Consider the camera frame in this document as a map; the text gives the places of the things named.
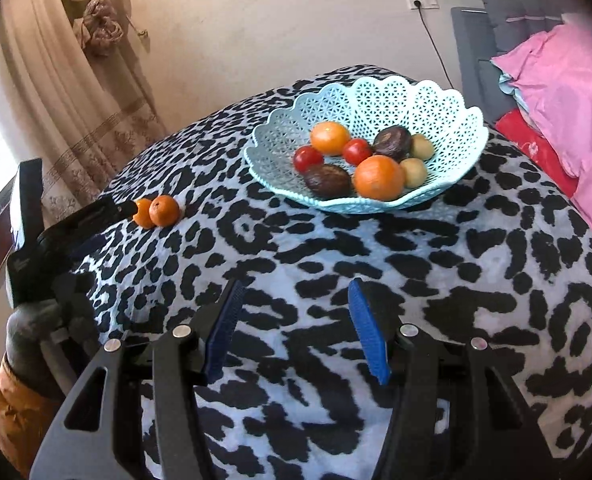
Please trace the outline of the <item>gloved left hand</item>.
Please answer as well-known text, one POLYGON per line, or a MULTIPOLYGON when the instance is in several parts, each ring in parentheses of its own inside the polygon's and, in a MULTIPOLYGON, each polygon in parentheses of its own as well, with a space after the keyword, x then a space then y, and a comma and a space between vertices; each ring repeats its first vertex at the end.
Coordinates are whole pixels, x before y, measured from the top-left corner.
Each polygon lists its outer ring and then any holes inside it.
POLYGON ((61 401, 99 350, 95 311, 87 297, 93 275, 67 273, 56 280, 64 298, 16 304, 6 325, 5 360, 32 390, 61 401))

